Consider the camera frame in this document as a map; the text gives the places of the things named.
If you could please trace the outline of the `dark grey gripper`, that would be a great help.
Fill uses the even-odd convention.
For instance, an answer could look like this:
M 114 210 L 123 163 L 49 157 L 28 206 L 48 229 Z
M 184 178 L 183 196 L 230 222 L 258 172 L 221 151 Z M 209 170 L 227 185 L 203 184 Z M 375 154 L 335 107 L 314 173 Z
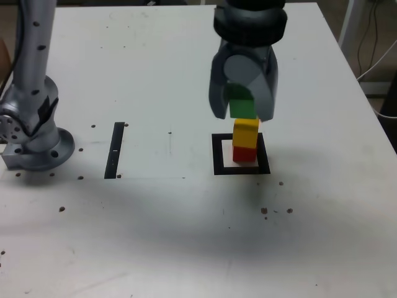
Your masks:
M 208 93 L 216 118 L 225 119 L 229 103 L 231 118 L 271 120 L 277 83 L 278 65 L 272 47 L 247 47 L 221 38 L 212 61 Z

